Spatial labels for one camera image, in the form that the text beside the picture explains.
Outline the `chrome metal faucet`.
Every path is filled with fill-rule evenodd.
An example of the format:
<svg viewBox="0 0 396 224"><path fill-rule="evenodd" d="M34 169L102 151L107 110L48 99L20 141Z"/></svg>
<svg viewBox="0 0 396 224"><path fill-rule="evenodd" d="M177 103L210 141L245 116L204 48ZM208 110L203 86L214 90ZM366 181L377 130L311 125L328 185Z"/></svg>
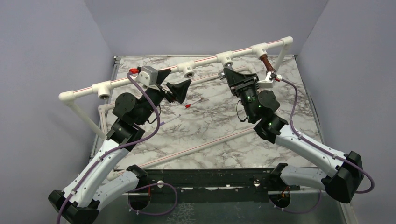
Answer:
<svg viewBox="0 0 396 224"><path fill-rule="evenodd" d="M223 80L223 79L226 78L226 75L225 75L225 73L222 71L222 72L220 72L220 73L218 74L218 77L219 77L220 80Z"/></svg>

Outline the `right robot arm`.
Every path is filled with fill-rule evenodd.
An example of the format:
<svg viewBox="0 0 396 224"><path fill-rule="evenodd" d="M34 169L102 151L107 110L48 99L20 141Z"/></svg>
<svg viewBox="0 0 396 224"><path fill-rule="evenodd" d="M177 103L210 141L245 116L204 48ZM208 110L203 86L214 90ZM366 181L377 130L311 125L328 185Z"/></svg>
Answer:
<svg viewBox="0 0 396 224"><path fill-rule="evenodd" d="M224 68L220 77L226 79L231 93L239 97L247 116L245 120L255 124L253 129L261 139L285 147L316 165L316 168L298 168L278 164L270 174L272 188L311 187L325 191L338 202L351 202L364 178L359 154L328 147L297 130L292 118L279 117L276 110L280 103L273 91L258 91L257 74Z"/></svg>

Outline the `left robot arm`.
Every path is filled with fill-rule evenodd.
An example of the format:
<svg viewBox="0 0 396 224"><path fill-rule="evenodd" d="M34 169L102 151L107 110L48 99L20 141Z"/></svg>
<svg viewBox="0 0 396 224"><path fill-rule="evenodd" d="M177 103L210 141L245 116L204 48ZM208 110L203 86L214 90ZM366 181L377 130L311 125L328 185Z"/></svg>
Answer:
<svg viewBox="0 0 396 224"><path fill-rule="evenodd" d="M148 88L137 98L120 94L113 109L117 117L102 146L88 165L63 190L54 190L48 199L57 211L56 223L64 218L70 224L92 224L101 210L129 190L142 191L147 172L132 165L119 177L104 184L110 171L136 144L152 138L161 126L157 107L163 99L183 103L191 80L167 83L169 91Z"/></svg>

